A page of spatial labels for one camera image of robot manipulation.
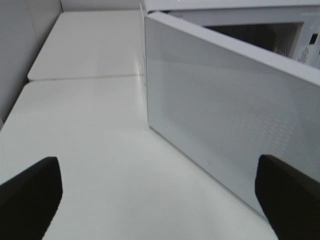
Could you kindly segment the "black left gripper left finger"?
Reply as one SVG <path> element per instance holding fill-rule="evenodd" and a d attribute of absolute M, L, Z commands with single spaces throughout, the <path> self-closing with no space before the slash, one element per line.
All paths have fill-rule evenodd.
<path fill-rule="evenodd" d="M 46 157 L 0 185 L 0 238 L 41 240 L 63 196 L 58 158 Z"/>

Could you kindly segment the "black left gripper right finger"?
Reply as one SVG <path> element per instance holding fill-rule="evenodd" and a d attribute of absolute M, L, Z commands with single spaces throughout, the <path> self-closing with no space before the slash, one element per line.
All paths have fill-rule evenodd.
<path fill-rule="evenodd" d="M 320 238 L 320 183 L 298 169 L 263 154 L 254 192 L 279 240 Z"/>

